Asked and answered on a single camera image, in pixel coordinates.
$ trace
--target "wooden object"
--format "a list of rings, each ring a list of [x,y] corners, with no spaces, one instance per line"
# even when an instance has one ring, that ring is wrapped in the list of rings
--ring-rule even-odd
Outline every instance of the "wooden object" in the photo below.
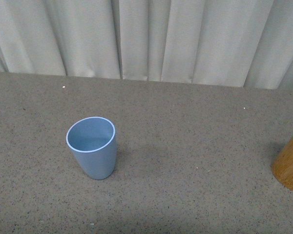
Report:
[[[293,190],[293,137],[272,164],[272,173],[281,184]]]

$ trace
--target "plastic cup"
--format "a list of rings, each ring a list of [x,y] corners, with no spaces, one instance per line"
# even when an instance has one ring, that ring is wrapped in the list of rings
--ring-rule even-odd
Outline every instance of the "plastic cup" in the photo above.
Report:
[[[109,177],[116,162],[114,124],[103,117],[79,120],[66,134],[66,143],[84,172],[93,179]]]

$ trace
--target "cup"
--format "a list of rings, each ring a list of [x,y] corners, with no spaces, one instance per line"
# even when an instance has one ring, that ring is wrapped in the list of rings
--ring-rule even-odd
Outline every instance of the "cup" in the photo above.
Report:
[[[109,177],[116,162],[114,124],[103,117],[79,120],[66,134],[66,143],[84,172],[93,179]]]

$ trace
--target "gray surface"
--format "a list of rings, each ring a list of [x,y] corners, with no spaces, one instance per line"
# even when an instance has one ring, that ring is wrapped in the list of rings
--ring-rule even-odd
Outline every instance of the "gray surface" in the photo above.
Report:
[[[116,126],[105,180],[65,143],[89,116]],[[293,92],[0,73],[0,233],[293,233],[292,135]]]

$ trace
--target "curtain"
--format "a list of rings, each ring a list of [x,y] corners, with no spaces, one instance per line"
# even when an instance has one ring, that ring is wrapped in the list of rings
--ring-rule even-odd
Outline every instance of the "curtain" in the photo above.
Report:
[[[293,90],[293,0],[0,0],[0,71]]]

